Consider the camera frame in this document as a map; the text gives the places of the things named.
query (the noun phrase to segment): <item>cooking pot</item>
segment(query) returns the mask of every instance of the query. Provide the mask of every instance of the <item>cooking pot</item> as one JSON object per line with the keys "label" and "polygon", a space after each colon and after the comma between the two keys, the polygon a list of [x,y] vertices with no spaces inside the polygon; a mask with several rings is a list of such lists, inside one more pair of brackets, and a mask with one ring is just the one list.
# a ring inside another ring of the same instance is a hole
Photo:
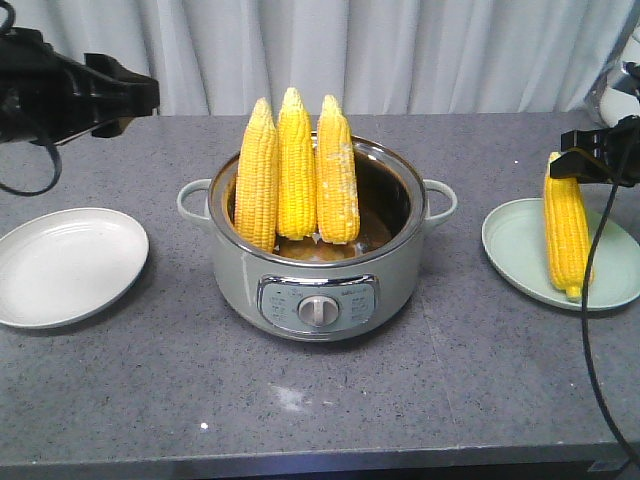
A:
{"label": "cooking pot", "polygon": [[[350,258],[288,258],[243,240],[232,221],[239,154],[213,181],[193,181],[178,194],[180,215],[211,234],[220,291],[242,317],[262,330],[318,342],[378,327],[415,289],[425,235],[457,208],[456,194],[448,185],[422,179],[382,145],[355,136],[352,140],[361,217],[363,210],[372,212],[372,225],[381,225],[388,236],[383,244],[365,245]],[[197,191],[207,192],[204,215],[185,207],[186,198]],[[428,191],[445,195],[449,208],[432,215]],[[361,230],[367,228],[362,220]]]}

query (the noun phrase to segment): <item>control knob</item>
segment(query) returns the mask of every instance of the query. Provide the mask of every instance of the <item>control knob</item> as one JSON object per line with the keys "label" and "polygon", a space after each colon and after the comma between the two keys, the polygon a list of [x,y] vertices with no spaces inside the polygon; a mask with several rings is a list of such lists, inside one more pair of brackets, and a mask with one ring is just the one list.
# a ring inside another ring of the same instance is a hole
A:
{"label": "control knob", "polygon": [[331,297],[312,295],[298,305],[298,318],[313,327],[325,327],[338,319],[340,307]]}

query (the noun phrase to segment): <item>pot handle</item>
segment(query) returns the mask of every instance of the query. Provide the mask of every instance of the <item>pot handle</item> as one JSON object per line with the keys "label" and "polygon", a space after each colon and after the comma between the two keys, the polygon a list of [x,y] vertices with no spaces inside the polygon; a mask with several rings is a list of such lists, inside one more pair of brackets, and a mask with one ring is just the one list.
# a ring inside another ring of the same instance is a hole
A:
{"label": "pot handle", "polygon": [[184,206],[184,201],[192,193],[199,192],[201,190],[208,191],[210,186],[211,180],[209,179],[203,178],[200,180],[194,180],[180,189],[180,192],[178,192],[178,198],[176,199],[176,203],[178,204],[178,213],[180,216],[197,227],[200,227],[205,232],[211,231],[211,218],[190,212]]}
{"label": "pot handle", "polygon": [[424,183],[425,190],[439,192],[451,201],[451,206],[442,213],[431,215],[431,213],[427,210],[427,216],[424,218],[423,226],[426,229],[431,229],[444,223],[449,219],[451,215],[453,215],[453,212],[455,212],[458,208],[458,196],[456,195],[456,192],[454,192],[453,189],[446,183],[442,183],[437,180],[430,180],[427,178],[423,178],[422,183]]}

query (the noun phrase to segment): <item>pot rim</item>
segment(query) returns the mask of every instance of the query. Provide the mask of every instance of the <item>pot rim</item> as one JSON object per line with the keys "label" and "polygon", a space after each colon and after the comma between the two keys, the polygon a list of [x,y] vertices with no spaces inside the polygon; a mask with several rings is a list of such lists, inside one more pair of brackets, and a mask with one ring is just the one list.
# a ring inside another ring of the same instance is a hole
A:
{"label": "pot rim", "polygon": [[238,158],[240,156],[239,152],[232,156],[220,169],[211,181],[211,185],[207,193],[206,208],[215,227],[229,242],[239,247],[244,252],[254,257],[258,257],[269,262],[275,262],[280,265],[311,269],[348,267],[362,264],[393,253],[396,249],[407,243],[422,231],[423,221],[427,212],[427,193],[422,177],[409,162],[384,145],[355,135],[352,135],[351,139],[354,145],[354,150],[366,155],[371,159],[371,161],[377,161],[384,165],[390,171],[390,174],[396,176],[397,180],[404,186],[409,196],[410,211],[407,221],[403,225],[402,229],[390,241],[381,247],[364,253],[363,255],[343,260],[311,261],[283,257],[276,253],[267,252],[266,250],[255,247],[244,240],[236,232],[226,206],[223,207],[222,202],[225,191],[229,188],[230,183],[235,178]]}

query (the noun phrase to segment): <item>speckled granite countertop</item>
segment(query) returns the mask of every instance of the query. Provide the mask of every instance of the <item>speckled granite countertop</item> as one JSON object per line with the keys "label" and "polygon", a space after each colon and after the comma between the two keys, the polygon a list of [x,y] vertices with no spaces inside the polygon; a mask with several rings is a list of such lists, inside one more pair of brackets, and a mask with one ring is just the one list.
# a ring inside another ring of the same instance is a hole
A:
{"label": "speckled granite countertop", "polygon": [[[207,236],[177,214],[178,190],[215,174],[245,121],[139,119],[121,137],[62,147],[53,191],[0,194],[1,234],[98,206],[136,218],[151,243],[140,278],[106,311],[47,332],[0,328],[0,478],[620,457],[589,387],[577,315],[510,287],[480,241],[494,207],[539,196],[548,152],[562,132],[592,127],[586,114],[352,117],[354,134],[449,184],[460,207],[427,238],[416,292],[400,313],[334,344],[276,338],[242,320],[216,286]],[[596,210],[607,193],[585,188]],[[639,195],[622,191],[613,213],[635,238]],[[635,441],[638,308],[599,314],[591,327],[607,399]]]}

